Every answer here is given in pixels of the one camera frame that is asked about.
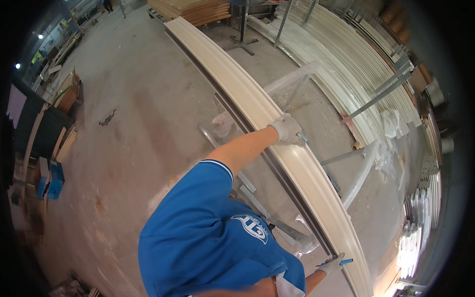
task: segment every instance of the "cream molding strip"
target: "cream molding strip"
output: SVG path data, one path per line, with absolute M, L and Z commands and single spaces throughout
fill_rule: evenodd
M 255 130 L 265 128 L 282 114 L 263 88 L 200 30 L 183 18 L 169 21 L 165 23 L 165 27 L 173 35 L 172 39 L 180 42 L 232 99 Z M 319 222 L 332 252 L 345 252 L 346 258 L 354 259 L 343 270 L 355 296 L 373 296 L 368 266 L 356 232 L 340 198 L 310 148 L 307 145 L 272 145 L 269 150 Z

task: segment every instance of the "blue t-shirt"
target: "blue t-shirt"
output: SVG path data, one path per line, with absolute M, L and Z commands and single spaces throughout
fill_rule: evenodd
M 305 292 L 300 260 L 250 207 L 229 199 L 232 185 L 226 165 L 203 160 L 165 196 L 140 234 L 140 273 L 150 297 L 244 289 L 282 273 Z

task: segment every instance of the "wooden board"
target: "wooden board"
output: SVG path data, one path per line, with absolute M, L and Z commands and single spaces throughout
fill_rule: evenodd
M 56 141 L 56 144 L 55 144 L 55 148 L 53 149 L 53 153 L 51 154 L 51 159 L 53 161 L 56 160 L 56 155 L 58 153 L 59 145 L 61 144 L 61 141 L 63 140 L 64 133 L 66 133 L 65 127 L 63 127 L 63 129 L 59 133 L 58 140 Z
M 263 88 L 203 32 L 183 18 L 166 22 L 165 26 L 213 77 L 255 130 L 265 128 L 282 114 Z M 301 193 L 334 251 L 353 258 L 353 263 L 343 270 L 356 297 L 373 296 L 368 265 L 353 225 L 308 145 L 275 144 L 269 150 Z
M 59 150 L 58 155 L 56 156 L 56 162 L 60 162 L 60 163 L 63 162 L 63 159 L 66 156 L 67 152 L 69 151 L 69 148 L 73 144 L 74 140 L 76 139 L 76 136 L 77 136 L 77 132 L 75 132 L 73 128 L 71 133 L 69 133 L 66 140 L 64 141 L 63 146 Z
M 55 72 L 60 71 L 61 68 L 62 68 L 62 66 L 61 66 L 61 65 L 58 65 L 58 66 L 56 66 L 56 67 L 53 67 L 53 68 L 51 68 L 51 69 L 48 69 L 48 75 L 51 75 L 51 74 L 53 74 L 53 73 L 55 73 Z
M 45 114 L 45 110 L 48 108 L 48 104 L 44 103 L 43 107 L 41 108 L 40 112 L 36 116 L 35 122 L 33 124 L 33 128 L 31 128 L 31 133 L 28 139 L 28 144 L 27 148 L 25 151 L 25 157 L 23 158 L 23 173 L 21 176 L 21 180 L 23 182 L 26 182 L 27 180 L 27 174 L 28 174 L 28 162 L 29 162 L 29 157 L 31 154 L 31 149 L 33 148 L 33 142 L 35 141 L 36 133 L 38 132 L 39 124 L 41 123 L 41 120 L 43 119 L 43 115 Z M 21 201 L 20 201 L 20 206 L 23 210 L 23 213 L 26 212 L 25 210 L 25 188 L 21 188 Z

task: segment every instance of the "white work glove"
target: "white work glove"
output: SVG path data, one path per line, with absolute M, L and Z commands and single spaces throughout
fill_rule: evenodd
M 279 134 L 278 140 L 299 144 L 303 142 L 302 138 L 297 135 L 297 133 L 302 132 L 302 128 L 290 113 L 281 115 L 268 126 L 272 126 L 277 131 L 277 134 Z
M 325 265 L 320 266 L 316 271 L 323 271 L 326 276 L 329 276 L 332 272 L 337 271 L 337 270 L 342 270 L 343 265 L 340 265 L 340 261 L 343 260 L 343 257 L 345 256 L 345 253 L 341 253 L 337 258 L 335 259 L 328 259 L 325 261 Z

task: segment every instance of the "blue marker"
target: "blue marker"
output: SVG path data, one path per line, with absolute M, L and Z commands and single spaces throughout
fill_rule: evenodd
M 348 264 L 348 263 L 351 263 L 351 262 L 353 262 L 353 259 L 346 259 L 346 260 L 341 260 L 341 261 L 340 261 L 340 265 L 343 265 L 343 264 Z M 323 265 L 325 265 L 325 264 L 328 264 L 328 263 L 322 263 L 322 264 L 320 264 L 320 265 L 317 265 L 317 266 L 315 266 L 315 267 L 318 267 L 318 266 L 323 266 Z

